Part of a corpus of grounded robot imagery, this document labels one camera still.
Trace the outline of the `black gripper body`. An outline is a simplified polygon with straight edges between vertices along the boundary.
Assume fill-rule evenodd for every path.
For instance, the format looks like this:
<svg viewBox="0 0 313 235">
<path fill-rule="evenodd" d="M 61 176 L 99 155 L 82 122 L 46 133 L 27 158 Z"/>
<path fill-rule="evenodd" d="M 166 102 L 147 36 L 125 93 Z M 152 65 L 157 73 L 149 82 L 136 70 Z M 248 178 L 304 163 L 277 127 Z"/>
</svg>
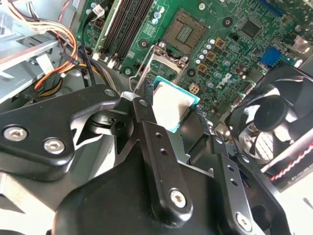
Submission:
<svg viewBox="0 0 313 235">
<path fill-rule="evenodd" d="M 236 165 L 214 155 L 213 176 L 179 164 L 151 109 L 134 109 L 126 159 L 72 191 L 60 204 L 55 235 L 234 235 L 229 178 Z"/>
</svg>

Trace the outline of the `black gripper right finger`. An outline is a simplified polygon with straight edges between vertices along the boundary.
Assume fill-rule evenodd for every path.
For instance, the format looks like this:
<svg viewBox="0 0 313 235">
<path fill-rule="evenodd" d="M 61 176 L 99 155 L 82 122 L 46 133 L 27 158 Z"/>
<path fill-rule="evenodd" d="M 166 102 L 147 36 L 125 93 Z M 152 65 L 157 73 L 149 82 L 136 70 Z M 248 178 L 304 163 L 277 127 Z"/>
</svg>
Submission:
<svg viewBox="0 0 313 235">
<path fill-rule="evenodd" d="M 257 172 L 246 154 L 229 157 L 225 143 L 207 123 L 200 105 L 195 112 L 201 134 L 195 145 L 195 166 L 213 172 L 216 214 L 222 234 L 263 235 L 264 224 L 269 226 L 271 235 L 291 234 L 278 191 Z"/>
</svg>

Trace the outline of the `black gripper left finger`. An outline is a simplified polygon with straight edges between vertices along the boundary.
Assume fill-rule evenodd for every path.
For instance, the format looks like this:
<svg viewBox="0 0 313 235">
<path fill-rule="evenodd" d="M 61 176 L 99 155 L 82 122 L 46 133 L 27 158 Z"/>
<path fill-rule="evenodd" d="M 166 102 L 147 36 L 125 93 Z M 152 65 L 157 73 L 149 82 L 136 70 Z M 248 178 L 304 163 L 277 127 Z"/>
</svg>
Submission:
<svg viewBox="0 0 313 235">
<path fill-rule="evenodd" d="M 69 170 L 75 151 L 99 134 L 85 128 L 92 115 L 113 114 L 111 135 L 115 165 L 134 156 L 137 147 L 145 163 L 153 213 L 161 223 L 181 226 L 193 213 L 193 202 L 167 131 L 157 124 L 151 104 L 120 97 L 103 84 L 2 113 L 0 168 L 37 181 L 55 181 Z"/>
</svg>

